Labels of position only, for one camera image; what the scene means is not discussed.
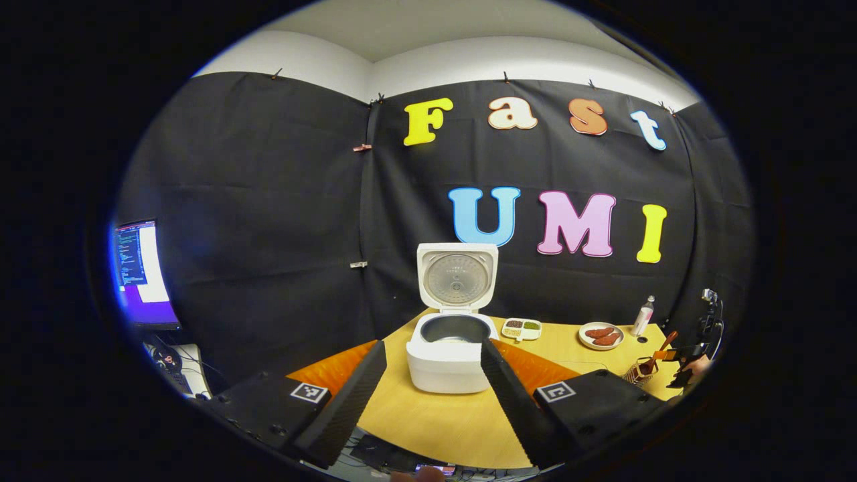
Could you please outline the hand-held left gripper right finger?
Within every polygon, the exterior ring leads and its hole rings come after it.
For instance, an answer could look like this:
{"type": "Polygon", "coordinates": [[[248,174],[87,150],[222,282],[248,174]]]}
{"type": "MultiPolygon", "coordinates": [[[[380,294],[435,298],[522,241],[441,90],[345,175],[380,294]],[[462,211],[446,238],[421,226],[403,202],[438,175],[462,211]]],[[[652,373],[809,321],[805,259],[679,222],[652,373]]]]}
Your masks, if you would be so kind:
{"type": "Polygon", "coordinates": [[[481,342],[481,369],[539,469],[599,451],[665,409],[609,370],[576,374],[496,339],[481,342]]]}

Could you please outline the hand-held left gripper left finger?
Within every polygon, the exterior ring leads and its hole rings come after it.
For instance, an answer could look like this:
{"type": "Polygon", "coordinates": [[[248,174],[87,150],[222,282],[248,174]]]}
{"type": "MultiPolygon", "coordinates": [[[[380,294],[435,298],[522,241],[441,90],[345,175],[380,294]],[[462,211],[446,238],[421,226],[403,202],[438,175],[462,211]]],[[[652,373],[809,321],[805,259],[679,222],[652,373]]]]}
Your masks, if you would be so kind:
{"type": "Polygon", "coordinates": [[[286,457],[335,463],[386,370],[383,341],[370,341],[287,376],[261,372],[201,400],[220,422],[286,457]]]}

